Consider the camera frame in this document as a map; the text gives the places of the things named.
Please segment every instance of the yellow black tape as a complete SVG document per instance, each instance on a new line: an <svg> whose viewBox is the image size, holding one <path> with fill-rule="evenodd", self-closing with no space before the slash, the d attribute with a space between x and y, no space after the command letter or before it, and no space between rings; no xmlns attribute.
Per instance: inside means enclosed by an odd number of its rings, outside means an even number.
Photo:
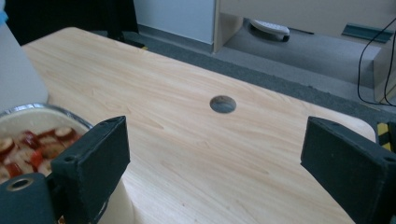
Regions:
<svg viewBox="0 0 396 224"><path fill-rule="evenodd" d="M378 132L378 144L389 151L394 151L390 125L388 123L378 123L376 127Z"/></svg>

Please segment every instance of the screw hole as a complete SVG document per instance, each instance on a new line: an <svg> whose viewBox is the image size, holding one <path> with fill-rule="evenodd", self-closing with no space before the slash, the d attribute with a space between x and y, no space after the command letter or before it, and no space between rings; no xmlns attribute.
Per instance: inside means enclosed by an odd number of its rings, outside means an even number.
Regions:
<svg viewBox="0 0 396 224"><path fill-rule="evenodd" d="M229 114L235 111L236 102L229 96L220 95L210 101L210 107L220 114Z"/></svg>

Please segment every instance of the light wood tabletop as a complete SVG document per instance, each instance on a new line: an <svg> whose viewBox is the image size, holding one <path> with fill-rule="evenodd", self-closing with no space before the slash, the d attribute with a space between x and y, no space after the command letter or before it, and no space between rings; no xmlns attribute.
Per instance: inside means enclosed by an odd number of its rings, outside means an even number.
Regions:
<svg viewBox="0 0 396 224"><path fill-rule="evenodd" d="M23 49L50 104L127 117L135 223L352 223L300 156L308 116L375 139L362 120L76 28Z"/></svg>

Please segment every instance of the white wall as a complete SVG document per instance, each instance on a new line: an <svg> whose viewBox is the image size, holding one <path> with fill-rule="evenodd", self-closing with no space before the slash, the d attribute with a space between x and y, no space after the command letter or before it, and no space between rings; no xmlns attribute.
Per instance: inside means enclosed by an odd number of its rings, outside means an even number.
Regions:
<svg viewBox="0 0 396 224"><path fill-rule="evenodd" d="M215 0L134 0L137 23L213 43Z"/></svg>

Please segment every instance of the bowl rim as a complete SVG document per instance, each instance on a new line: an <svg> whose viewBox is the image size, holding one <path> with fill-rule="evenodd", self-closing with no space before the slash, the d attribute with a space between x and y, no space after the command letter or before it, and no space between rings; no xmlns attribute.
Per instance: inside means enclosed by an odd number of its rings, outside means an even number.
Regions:
<svg viewBox="0 0 396 224"><path fill-rule="evenodd" d="M31 109L48 109L48 110L60 112L64 115L66 115L67 117L69 117L70 119L73 119L73 120L77 121L78 123L82 124L88 130L93 127L87 120L82 119L81 117L77 116L76 114L72 113L71 111L61 108L57 105L49 105L49 104L17 105L15 107L12 107L10 109L6 109L6 110L0 112L0 118L5 117L7 115L14 114L14 113L18 113L21 111L31 110Z"/></svg>

